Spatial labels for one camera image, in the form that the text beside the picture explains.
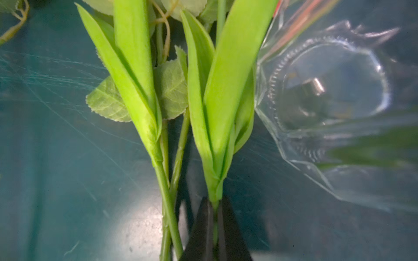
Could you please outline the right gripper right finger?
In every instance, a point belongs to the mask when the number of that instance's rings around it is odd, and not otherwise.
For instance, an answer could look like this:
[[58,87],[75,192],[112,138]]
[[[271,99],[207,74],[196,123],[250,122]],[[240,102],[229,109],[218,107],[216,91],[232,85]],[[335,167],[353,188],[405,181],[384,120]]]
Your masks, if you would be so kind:
[[252,261],[246,242],[241,234],[233,206],[227,196],[219,203],[217,210],[219,261]]

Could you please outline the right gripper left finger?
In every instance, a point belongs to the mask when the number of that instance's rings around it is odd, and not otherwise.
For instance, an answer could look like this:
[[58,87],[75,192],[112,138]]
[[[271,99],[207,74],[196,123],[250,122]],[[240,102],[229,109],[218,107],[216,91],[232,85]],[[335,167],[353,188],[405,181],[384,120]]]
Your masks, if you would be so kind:
[[209,199],[204,197],[180,261],[213,261],[213,229],[213,206]]

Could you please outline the pale pink tulip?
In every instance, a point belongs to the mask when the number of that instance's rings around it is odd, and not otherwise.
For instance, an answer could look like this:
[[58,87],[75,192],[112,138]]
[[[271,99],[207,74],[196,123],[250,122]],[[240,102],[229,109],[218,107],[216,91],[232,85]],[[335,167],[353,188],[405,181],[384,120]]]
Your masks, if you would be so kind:
[[188,105],[209,200],[217,208],[234,154],[254,123],[254,65],[277,1],[235,1],[212,41],[187,10],[181,12],[188,48]]

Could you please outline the small yellow tulip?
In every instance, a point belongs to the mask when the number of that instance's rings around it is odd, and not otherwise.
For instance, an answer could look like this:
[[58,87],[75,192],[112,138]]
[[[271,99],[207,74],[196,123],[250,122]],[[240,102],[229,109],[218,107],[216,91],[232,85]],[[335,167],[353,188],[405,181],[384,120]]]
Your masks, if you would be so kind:
[[151,158],[174,251],[181,258],[184,249],[160,146],[162,113],[154,85],[148,1],[114,1],[113,26],[76,6]]

